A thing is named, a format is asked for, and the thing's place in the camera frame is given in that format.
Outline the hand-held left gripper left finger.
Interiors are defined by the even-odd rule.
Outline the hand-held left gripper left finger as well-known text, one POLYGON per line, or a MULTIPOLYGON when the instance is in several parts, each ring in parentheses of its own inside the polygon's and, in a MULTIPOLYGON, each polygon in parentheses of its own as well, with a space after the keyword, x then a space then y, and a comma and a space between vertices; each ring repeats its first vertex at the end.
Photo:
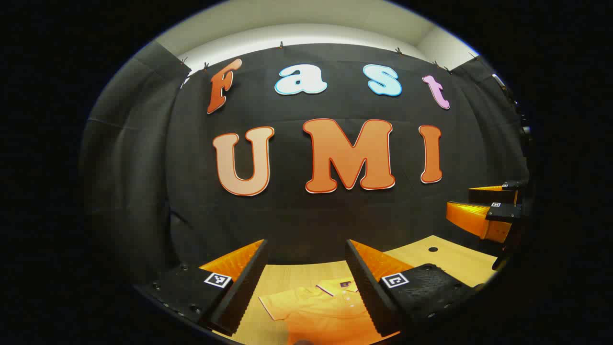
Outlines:
POLYGON ((179 264, 136 290, 190 326, 232 336, 268 259, 263 239, 207 264, 179 264))

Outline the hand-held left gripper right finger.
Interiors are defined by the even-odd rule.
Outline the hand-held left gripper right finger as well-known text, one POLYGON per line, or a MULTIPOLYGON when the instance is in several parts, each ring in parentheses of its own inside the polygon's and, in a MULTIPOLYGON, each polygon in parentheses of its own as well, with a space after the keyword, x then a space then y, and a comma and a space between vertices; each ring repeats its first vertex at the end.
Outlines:
POLYGON ((344 257, 382 336, 433 331, 484 285, 484 254, 444 239, 386 253, 347 240, 344 257))

